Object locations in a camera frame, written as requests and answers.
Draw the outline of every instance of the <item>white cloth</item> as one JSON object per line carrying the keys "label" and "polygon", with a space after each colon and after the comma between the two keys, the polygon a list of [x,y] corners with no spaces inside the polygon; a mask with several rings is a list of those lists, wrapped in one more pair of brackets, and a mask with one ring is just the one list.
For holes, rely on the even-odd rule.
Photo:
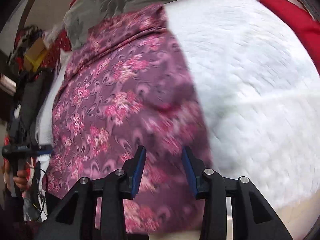
{"label": "white cloth", "polygon": [[[165,6],[191,71],[220,173],[247,176],[286,222],[320,187],[320,79],[294,32],[256,0]],[[308,209],[290,233],[319,216]]]}
{"label": "white cloth", "polygon": [[36,121],[36,134],[40,145],[52,144],[52,108],[56,95],[61,87],[66,71],[67,63],[71,58],[72,52],[60,51],[60,71],[57,79],[51,85],[50,92],[41,108]]}

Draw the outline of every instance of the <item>floral pattern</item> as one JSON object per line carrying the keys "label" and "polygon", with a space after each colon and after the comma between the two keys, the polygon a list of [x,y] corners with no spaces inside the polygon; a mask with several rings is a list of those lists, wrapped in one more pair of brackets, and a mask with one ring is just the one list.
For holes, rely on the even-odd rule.
{"label": "floral pattern", "polygon": [[106,153],[108,149],[109,133],[103,128],[90,127],[90,135],[87,136],[87,144],[92,149],[93,157],[99,153]]}
{"label": "floral pattern", "polygon": [[113,78],[123,83],[130,77],[135,77],[139,70],[143,70],[149,65],[146,60],[139,61],[141,58],[142,55],[138,54],[129,60],[119,61],[113,68]]}
{"label": "floral pattern", "polygon": [[[127,232],[164,233],[201,224],[204,203],[190,193],[180,154],[189,145],[211,166],[209,144],[162,5],[105,19],[90,30],[87,44],[67,66],[52,133],[49,193],[62,198],[82,176],[107,176],[144,145],[139,193],[124,201]],[[97,227],[100,210],[98,200]]]}
{"label": "floral pattern", "polygon": [[111,100],[111,105],[106,107],[105,114],[113,117],[116,125],[121,125],[125,117],[129,114],[137,114],[141,109],[142,104],[137,101],[132,91],[118,92]]}

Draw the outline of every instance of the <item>blue gripper pad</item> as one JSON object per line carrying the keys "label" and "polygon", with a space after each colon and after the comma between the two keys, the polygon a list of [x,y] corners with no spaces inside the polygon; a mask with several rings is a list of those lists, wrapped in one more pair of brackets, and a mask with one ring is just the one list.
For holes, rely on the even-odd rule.
{"label": "blue gripper pad", "polygon": [[133,198],[136,196],[136,194],[139,191],[145,160],[146,160],[146,149],[145,149],[145,147],[143,147],[143,149],[140,152],[140,156],[139,156],[139,160],[138,160],[136,169],[135,169],[134,174],[132,176],[131,195]]}
{"label": "blue gripper pad", "polygon": [[183,148],[182,150],[182,164],[183,164],[184,171],[186,173],[187,181],[191,189],[191,192],[196,197],[198,194],[198,189],[196,185],[196,175],[193,171],[190,159],[188,157],[188,154],[185,148]]}

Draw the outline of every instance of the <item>white quilted fabric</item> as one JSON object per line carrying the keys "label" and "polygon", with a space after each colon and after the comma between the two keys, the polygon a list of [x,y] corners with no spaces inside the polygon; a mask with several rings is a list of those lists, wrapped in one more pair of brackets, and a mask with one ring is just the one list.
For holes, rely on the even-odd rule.
{"label": "white quilted fabric", "polygon": [[256,0],[166,5],[203,108],[215,164],[273,208],[320,184],[320,79],[294,32]]}

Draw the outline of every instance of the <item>metal screw cap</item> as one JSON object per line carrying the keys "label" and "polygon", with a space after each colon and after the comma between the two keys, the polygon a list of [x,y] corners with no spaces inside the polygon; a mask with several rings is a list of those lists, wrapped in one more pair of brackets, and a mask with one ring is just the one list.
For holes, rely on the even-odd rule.
{"label": "metal screw cap", "polygon": [[117,176],[121,176],[121,175],[124,174],[124,170],[121,170],[121,169],[116,170],[115,174],[116,174]]}
{"label": "metal screw cap", "polygon": [[88,178],[87,177],[82,177],[81,179],[80,179],[80,183],[81,184],[87,184],[88,183]]}
{"label": "metal screw cap", "polygon": [[213,172],[214,172],[214,171],[213,171],[212,169],[205,169],[205,170],[204,170],[204,173],[207,174],[207,175],[212,175]]}
{"label": "metal screw cap", "polygon": [[242,183],[248,183],[248,182],[249,182],[249,179],[248,179],[247,177],[241,177],[241,178],[240,178],[240,181],[241,181]]}

